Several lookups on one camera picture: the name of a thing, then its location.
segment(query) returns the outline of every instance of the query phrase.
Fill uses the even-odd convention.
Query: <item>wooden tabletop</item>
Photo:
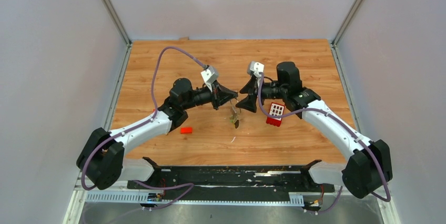
[[[134,42],[112,128],[124,127],[152,113],[155,106],[150,83],[158,55],[166,46],[180,47],[204,64],[214,66],[220,73],[219,83],[232,90],[239,90],[247,83],[246,69],[252,60],[263,63],[265,76],[273,79],[277,79],[278,63],[293,61],[304,86],[313,89],[339,117],[353,126],[327,40],[279,39]],[[194,88],[201,87],[201,71],[189,57],[174,50],[166,51],[155,80],[158,106],[169,95],[177,78],[186,77]],[[270,102],[265,101],[266,110]],[[192,127],[192,134],[182,135],[176,129],[147,141],[127,157],[146,156],[160,165],[298,165],[314,159],[345,162],[330,141],[297,116],[286,117],[280,127],[275,127],[265,123],[267,117],[260,111],[254,114],[243,110],[240,126],[235,129],[229,121],[230,110],[229,104],[217,111],[211,104],[187,110],[189,118],[182,127]]]

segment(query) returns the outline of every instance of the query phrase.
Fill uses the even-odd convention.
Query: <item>black motor joint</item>
[[[238,96],[236,91],[224,87],[218,81],[214,81],[211,88],[212,90],[203,85],[193,89],[187,78],[179,78],[174,82],[169,97],[158,108],[172,121],[170,131],[178,128],[188,118],[187,109],[211,103],[213,108],[218,110],[220,106]]]
[[[261,88],[261,105],[265,99],[282,99],[290,111],[308,107],[308,104],[320,100],[320,96],[313,90],[302,85],[299,69],[293,62],[282,62],[276,67],[277,80],[263,83]],[[250,112],[257,112],[257,77],[252,74],[249,82],[240,90],[241,94],[248,94],[246,98],[237,103],[236,107]]]

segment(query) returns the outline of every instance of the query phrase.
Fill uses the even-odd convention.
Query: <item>red block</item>
[[[192,134],[192,128],[191,127],[180,128],[180,133],[181,134]]]
[[[285,105],[271,102],[271,106],[269,107],[269,114],[270,115],[283,115],[283,112],[285,111]],[[282,124],[282,118],[276,119],[268,117],[266,119],[266,124],[271,124],[273,126],[280,127],[280,124]]]

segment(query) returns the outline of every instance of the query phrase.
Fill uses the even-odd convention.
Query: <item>white wall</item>
[[[444,223],[446,0],[365,0],[339,49],[364,133],[391,148],[402,223]]]
[[[1,223],[61,223],[125,45],[101,0],[0,0]]]
[[[333,39],[354,0],[111,0],[131,39]]]

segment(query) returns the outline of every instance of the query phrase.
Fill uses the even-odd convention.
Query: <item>cable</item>
[[[324,194],[323,185],[320,185],[320,188],[321,188],[321,197],[313,202],[320,201],[321,204],[323,204],[323,194]]]
[[[268,79],[271,82],[274,82],[274,80],[272,80],[272,78],[265,76],[265,79]]]
[[[158,72],[159,63],[161,62],[161,57],[163,56],[164,52],[165,52],[166,50],[168,50],[168,49],[175,49],[175,50],[177,50],[177,51],[179,51],[179,52],[185,54],[186,56],[190,57],[193,61],[195,61],[198,65],[200,65],[203,69],[206,69],[206,65],[205,65],[205,64],[203,64],[202,62],[200,62],[196,57],[192,56],[191,54],[187,53],[186,51],[184,51],[184,50],[182,50],[182,49],[180,49],[180,48],[174,47],[174,46],[168,46],[168,47],[164,48],[164,49],[159,53],[158,61],[156,62],[155,72],[154,72],[154,75],[153,75],[153,78],[152,78],[152,83],[151,83],[150,95],[151,95],[152,100],[153,100],[153,102],[154,102],[155,108],[158,107],[158,105],[157,105],[157,103],[156,103],[156,99],[155,99],[155,93],[154,93],[154,90],[155,90],[155,78],[156,78],[156,74],[157,74],[157,72]],[[158,110],[155,109],[154,114],[153,114],[149,119],[143,121],[142,123],[140,123],[140,124],[138,124],[138,125],[135,125],[135,126],[133,126],[133,127],[131,127],[131,128],[128,128],[128,129],[124,130],[123,132],[120,132],[120,133],[118,133],[118,134],[115,134],[115,135],[113,135],[113,136],[110,136],[110,137],[107,138],[105,141],[101,142],[101,143],[100,143],[100,144],[99,144],[99,145],[92,151],[92,153],[88,156],[87,160],[85,161],[84,167],[82,168],[82,175],[81,175],[81,177],[80,177],[80,183],[82,184],[82,188],[84,188],[84,189],[87,190],[87,191],[90,191],[90,190],[92,190],[93,188],[96,187],[96,186],[88,187],[88,186],[85,184],[85,175],[86,175],[86,173],[87,173],[87,167],[88,167],[88,165],[90,164],[90,161],[92,160],[93,156],[94,156],[99,150],[101,150],[102,147],[103,147],[104,145],[106,145],[108,142],[110,142],[111,140],[115,139],[116,137],[121,136],[122,133],[125,133],[125,134],[126,134],[126,133],[129,133],[129,132],[132,131],[132,130],[135,130],[135,129],[137,129],[137,128],[143,126],[143,125],[146,125],[147,123],[152,122],[152,121],[153,121],[153,118],[156,118],[156,115],[157,115],[157,114],[158,114]]]
[[[371,194],[374,195],[375,197],[377,197],[377,198],[379,198],[379,199],[385,201],[385,202],[390,202],[390,200],[391,200],[391,196],[390,196],[389,186],[387,185],[387,181],[386,181],[386,178],[385,178],[385,176],[384,176],[384,172],[382,171],[381,165],[379,164],[379,162],[378,162],[376,156],[373,154],[373,152],[370,150],[370,148],[369,148],[367,145],[365,145],[364,142],[362,142],[361,140],[358,140],[358,136],[357,136],[357,135],[350,129],[350,127],[348,127],[342,120],[340,120],[340,119],[337,118],[336,116],[334,116],[334,115],[332,115],[332,114],[329,114],[329,113],[327,113],[327,112],[324,111],[324,110],[317,109],[317,108],[311,108],[311,107],[298,109],[298,110],[292,111],[292,112],[287,113],[287,114],[284,114],[284,115],[270,115],[270,114],[268,114],[268,113],[265,111],[265,109],[263,108],[263,105],[262,105],[262,102],[261,102],[261,93],[262,93],[263,78],[264,78],[264,74],[263,74],[263,73],[260,73],[260,82],[259,82],[259,89],[258,89],[258,91],[257,91],[257,100],[258,100],[258,103],[259,103],[260,110],[261,110],[266,116],[271,117],[271,118],[279,119],[279,118],[288,117],[288,116],[290,116],[290,115],[295,115],[295,114],[301,113],[301,112],[303,112],[303,111],[316,111],[316,112],[322,113],[322,114],[324,114],[325,116],[328,116],[328,117],[330,117],[331,119],[333,119],[334,121],[336,121],[336,122],[337,122],[342,128],[344,128],[344,129],[345,129],[345,130],[346,130],[346,131],[347,131],[347,132],[348,132],[348,133],[349,133],[355,140],[357,140],[357,143],[359,143],[359,144],[360,144],[360,145],[367,151],[367,153],[368,153],[368,154],[370,155],[370,157],[372,158],[373,163],[375,164],[375,166],[376,166],[376,168],[377,168],[377,170],[378,170],[378,174],[379,174],[379,176],[380,176],[380,178],[381,178],[382,185],[384,186],[384,191],[386,192],[386,198],[384,198],[384,197],[382,197],[382,196],[380,196],[380,195],[377,195],[375,192],[372,192]]]
[[[327,209],[322,210],[322,211],[310,211],[310,210],[304,210],[304,212],[310,212],[310,213],[314,213],[315,215],[318,215],[319,213],[326,213],[326,212],[330,211],[331,209],[333,209],[333,207],[335,207],[335,205],[338,203],[339,199],[341,198],[341,193],[342,193],[342,189],[343,189],[343,188],[344,188],[343,186],[341,186],[341,187],[339,188],[338,195],[336,195],[335,200],[333,201],[333,203],[331,204],[331,206],[329,206]]]
[[[152,189],[152,190],[173,190],[173,189],[179,189],[179,188],[182,188],[185,186],[189,186],[189,188],[185,192],[183,192],[180,196],[178,196],[176,199],[174,199],[171,202],[169,202],[165,205],[162,205],[160,207],[151,207],[150,209],[152,209],[152,210],[162,209],[162,208],[166,208],[166,207],[172,205],[173,203],[177,202],[180,198],[182,198],[184,195],[186,195],[194,187],[194,184],[192,184],[192,183],[186,183],[186,184],[171,186],[171,187],[152,187],[152,186],[146,185],[138,180],[133,180],[133,182],[137,183],[138,185],[140,185],[142,187],[145,187],[147,189]]]
[[[359,143],[364,149],[366,149],[367,153],[370,155],[370,157],[372,158],[374,164],[375,164],[375,165],[377,166],[377,168],[378,168],[377,170],[378,170],[378,174],[379,174],[379,176],[380,176],[380,178],[381,178],[381,181],[384,181],[384,182],[383,182],[383,185],[384,185],[384,191],[386,192],[386,197],[384,198],[384,197],[382,197],[381,195],[376,194],[376,192],[374,192],[374,191],[372,192],[372,195],[374,195],[375,197],[377,197],[378,199],[380,199],[380,200],[382,200],[382,201],[390,202],[390,199],[391,199],[391,198],[390,198],[389,186],[387,185],[386,178],[385,178],[385,176],[384,176],[384,173],[382,172],[381,166],[379,165],[379,162],[378,162],[376,156],[373,154],[372,150],[371,150],[369,147],[367,147],[367,145],[366,145],[363,141],[358,140],[358,143]]]

